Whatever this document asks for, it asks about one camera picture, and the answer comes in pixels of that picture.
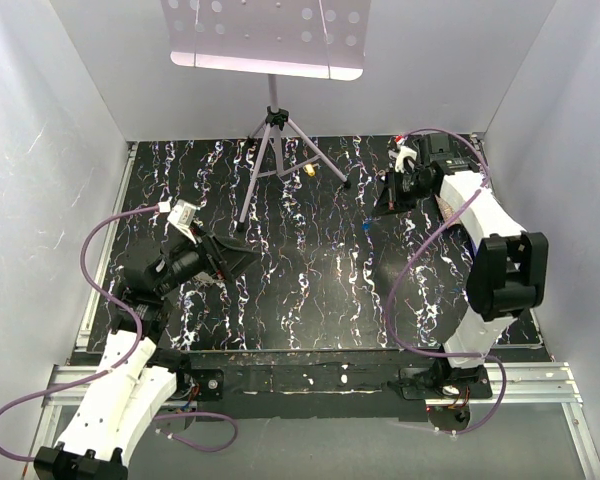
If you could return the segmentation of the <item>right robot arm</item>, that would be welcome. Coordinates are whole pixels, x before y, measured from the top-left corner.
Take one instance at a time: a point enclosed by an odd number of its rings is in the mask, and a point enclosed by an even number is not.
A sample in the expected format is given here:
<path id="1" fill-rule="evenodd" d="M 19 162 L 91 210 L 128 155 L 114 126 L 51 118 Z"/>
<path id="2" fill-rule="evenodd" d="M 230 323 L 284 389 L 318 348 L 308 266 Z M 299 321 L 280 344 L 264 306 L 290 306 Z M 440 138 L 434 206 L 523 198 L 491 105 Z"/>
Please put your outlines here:
<path id="1" fill-rule="evenodd" d="M 501 334 L 544 299 L 549 242 L 517 223 L 489 189 L 484 157 L 467 139 L 441 129 L 398 137 L 373 216 L 413 209 L 435 197 L 445 227 L 460 224 L 475 249 L 465 286 L 468 307 L 454 333 L 421 372 L 400 374 L 390 388 L 406 399 L 487 398 L 485 360 Z"/>

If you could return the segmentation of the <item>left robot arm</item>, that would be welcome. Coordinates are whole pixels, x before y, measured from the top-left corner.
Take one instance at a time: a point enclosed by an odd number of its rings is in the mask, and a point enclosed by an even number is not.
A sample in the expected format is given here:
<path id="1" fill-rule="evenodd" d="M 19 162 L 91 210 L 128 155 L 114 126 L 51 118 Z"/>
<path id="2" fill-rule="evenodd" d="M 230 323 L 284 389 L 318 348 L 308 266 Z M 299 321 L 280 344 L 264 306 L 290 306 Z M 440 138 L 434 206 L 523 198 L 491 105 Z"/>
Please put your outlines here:
<path id="1" fill-rule="evenodd" d="M 56 444 L 35 455 L 37 477 L 127 478 L 134 450 L 161 405 L 199 385 L 183 354 L 158 346 L 170 316 L 169 294 L 193 279 L 233 282 L 258 258 L 235 239 L 191 229 L 153 261 L 125 268 L 95 378 Z"/>

